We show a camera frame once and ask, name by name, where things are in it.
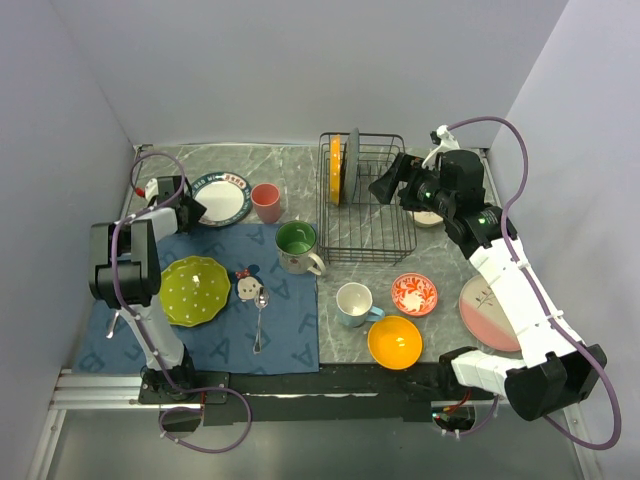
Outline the blue floral plate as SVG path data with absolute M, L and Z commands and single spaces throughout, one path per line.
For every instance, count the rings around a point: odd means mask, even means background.
M 346 204 L 353 203 L 356 194 L 360 151 L 360 131 L 354 128 L 348 135 L 343 158 L 344 182 L 342 196 Z

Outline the teal rim white plate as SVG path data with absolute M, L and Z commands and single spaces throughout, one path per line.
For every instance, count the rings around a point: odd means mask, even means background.
M 239 174 L 213 172 L 193 184 L 194 199 L 206 208 L 199 223 L 208 227 L 225 227 L 244 219 L 251 211 L 251 186 Z

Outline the orange polka dot plate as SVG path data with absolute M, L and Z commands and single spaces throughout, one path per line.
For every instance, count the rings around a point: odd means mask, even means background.
M 329 143 L 329 200 L 338 206 L 341 200 L 341 136 L 333 135 Z

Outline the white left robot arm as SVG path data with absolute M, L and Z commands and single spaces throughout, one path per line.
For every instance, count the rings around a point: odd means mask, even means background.
M 206 208 L 180 176 L 162 176 L 147 187 L 147 213 L 117 229 L 97 223 L 89 233 L 88 284 L 93 297 L 123 318 L 144 355 L 143 386 L 177 402 L 198 389 L 193 360 L 173 332 L 159 300 L 161 267 L 157 242 L 197 225 Z

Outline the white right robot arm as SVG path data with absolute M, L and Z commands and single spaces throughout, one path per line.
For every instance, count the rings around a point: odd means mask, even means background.
M 475 153 L 439 154 L 432 168 L 400 153 L 369 186 L 382 204 L 397 200 L 406 211 L 439 215 L 448 237 L 488 283 L 516 334 L 521 359 L 464 347 L 439 358 L 439 391 L 460 398 L 471 387 L 506 398 L 527 421 L 585 400 L 598 375 L 579 352 L 583 342 L 563 319 L 553 320 L 538 294 L 543 289 L 528 269 L 522 243 L 503 211 L 485 199 L 484 166 Z

